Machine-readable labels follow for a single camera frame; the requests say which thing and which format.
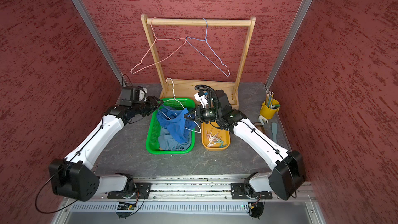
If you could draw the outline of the blue wire hanger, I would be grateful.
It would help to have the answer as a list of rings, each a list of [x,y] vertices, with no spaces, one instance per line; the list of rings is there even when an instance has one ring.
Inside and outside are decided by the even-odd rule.
[[[201,55],[206,61],[208,61],[217,71],[223,76],[229,78],[231,72],[229,67],[223,62],[222,58],[214,51],[210,43],[208,42],[208,21],[202,18],[201,21],[205,24],[205,34],[203,37],[192,37],[186,36],[185,40],[187,44],[193,48],[199,55]]]

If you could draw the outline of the white clothespin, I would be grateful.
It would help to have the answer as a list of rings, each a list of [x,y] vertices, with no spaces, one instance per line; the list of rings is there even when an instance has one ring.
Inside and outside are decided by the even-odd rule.
[[[211,141],[211,142],[209,142],[209,143],[207,144],[207,147],[212,147],[212,146],[214,146],[214,145],[216,145],[216,144],[219,144],[219,142],[218,142],[218,141]]]

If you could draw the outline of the teal clothespin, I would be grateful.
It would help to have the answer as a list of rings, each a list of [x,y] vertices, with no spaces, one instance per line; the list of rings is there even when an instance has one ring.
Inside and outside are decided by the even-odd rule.
[[[226,144],[220,144],[220,146],[219,146],[218,148],[226,148],[228,145],[229,145],[228,143],[226,143]]]

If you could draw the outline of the white wire hanger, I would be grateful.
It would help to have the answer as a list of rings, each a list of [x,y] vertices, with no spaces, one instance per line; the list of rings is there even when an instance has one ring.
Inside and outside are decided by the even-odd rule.
[[[170,101],[170,100],[176,101],[176,102],[178,102],[178,103],[181,105],[182,109],[184,110],[184,109],[185,109],[184,105],[181,103],[181,101],[179,101],[178,99],[176,99],[176,94],[175,94],[175,90],[174,90],[174,85],[175,85],[175,84],[174,84],[173,79],[171,79],[171,78],[169,77],[169,78],[167,78],[167,79],[165,80],[165,83],[167,83],[169,80],[172,82],[173,99],[163,100],[163,102],[167,102],[167,101]],[[200,127],[195,121],[194,121],[194,123],[195,123],[195,125],[199,128],[199,131],[195,131],[194,129],[188,129],[187,127],[185,127],[184,129],[186,129],[186,130],[188,130],[188,131],[191,131],[191,132],[194,132],[194,133],[202,134],[202,129],[201,129],[201,127]]]

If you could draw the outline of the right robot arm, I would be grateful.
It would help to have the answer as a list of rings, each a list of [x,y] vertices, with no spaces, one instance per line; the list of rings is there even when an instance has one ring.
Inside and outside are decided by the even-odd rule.
[[[184,117],[202,123],[215,122],[218,129],[229,131],[245,141],[270,169],[268,173],[252,173],[245,179],[245,195],[256,199],[262,192],[273,192],[282,200],[296,198],[297,190],[306,181],[303,156],[296,150],[281,147],[262,133],[245,114],[232,107],[223,90],[214,90],[207,85],[194,88],[200,106]]]

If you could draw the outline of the royal blue tank top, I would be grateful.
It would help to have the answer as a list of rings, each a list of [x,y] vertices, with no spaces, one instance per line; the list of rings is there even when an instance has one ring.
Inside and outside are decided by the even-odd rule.
[[[191,141],[191,131],[196,126],[194,121],[184,117],[188,112],[187,108],[175,110],[166,106],[159,109],[156,115],[160,126],[166,129],[172,138],[180,144]]]

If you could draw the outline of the grey-blue tank top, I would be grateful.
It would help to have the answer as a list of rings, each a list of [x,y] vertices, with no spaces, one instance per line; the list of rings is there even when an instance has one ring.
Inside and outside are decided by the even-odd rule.
[[[191,146],[191,141],[179,143],[169,133],[161,134],[158,137],[158,143],[160,149],[166,151],[185,151]]]

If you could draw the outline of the pink clothespin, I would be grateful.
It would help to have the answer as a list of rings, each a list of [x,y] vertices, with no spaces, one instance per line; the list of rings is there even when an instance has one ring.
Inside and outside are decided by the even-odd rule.
[[[210,143],[211,143],[211,142],[216,142],[216,141],[218,140],[217,135],[218,135],[218,133],[216,133],[215,135],[213,135],[213,133],[210,132],[209,135],[208,135],[208,140],[209,140],[209,142],[210,142]]]
[[[218,136],[218,134],[219,134],[219,133],[216,133],[216,134],[213,136],[213,139],[216,139],[216,140],[219,140],[219,141],[220,141],[221,138]]]

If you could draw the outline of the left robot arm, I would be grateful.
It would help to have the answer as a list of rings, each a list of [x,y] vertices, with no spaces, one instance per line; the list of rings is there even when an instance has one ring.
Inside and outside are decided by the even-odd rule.
[[[125,199],[137,197],[132,176],[123,173],[96,176],[92,168],[112,138],[127,124],[132,124],[134,117],[150,116],[163,103],[155,96],[148,96],[146,88],[123,87],[119,103],[102,115],[97,127],[82,143],[64,159],[55,159],[49,165],[53,193],[83,202],[112,192]]]

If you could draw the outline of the pink wire hanger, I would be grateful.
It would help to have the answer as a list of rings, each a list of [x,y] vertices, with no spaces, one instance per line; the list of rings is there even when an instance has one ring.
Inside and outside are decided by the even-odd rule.
[[[156,36],[156,33],[153,28],[153,20],[156,18],[151,18],[150,23],[148,24],[148,16],[144,13],[141,16],[141,21],[144,27],[144,31],[148,40],[149,48],[146,51],[146,53],[143,55],[141,58],[140,62],[136,64],[133,68],[131,68],[130,73],[135,75],[138,74],[141,71],[144,71],[150,67],[155,67],[159,76],[163,76],[163,68],[162,68],[162,63],[166,60],[168,60],[171,56],[173,56],[177,51],[179,51],[186,43],[187,40],[186,38],[158,38]],[[176,48],[170,55],[168,55],[164,59],[160,59],[158,50],[157,50],[157,44],[162,41],[182,41],[181,45]],[[149,65],[144,66],[144,59],[151,53],[153,57],[153,63]]]

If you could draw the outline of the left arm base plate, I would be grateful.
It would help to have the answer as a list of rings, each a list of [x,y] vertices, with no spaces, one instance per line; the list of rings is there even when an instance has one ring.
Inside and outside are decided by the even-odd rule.
[[[107,195],[108,199],[117,199],[125,201],[133,201],[137,199],[148,199],[151,183],[133,183],[125,188],[123,191],[112,191]]]

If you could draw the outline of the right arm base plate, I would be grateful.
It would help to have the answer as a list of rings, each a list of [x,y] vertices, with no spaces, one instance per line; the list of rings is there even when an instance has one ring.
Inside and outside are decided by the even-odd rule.
[[[269,191],[255,192],[248,183],[231,183],[231,197],[233,200],[271,200]]]

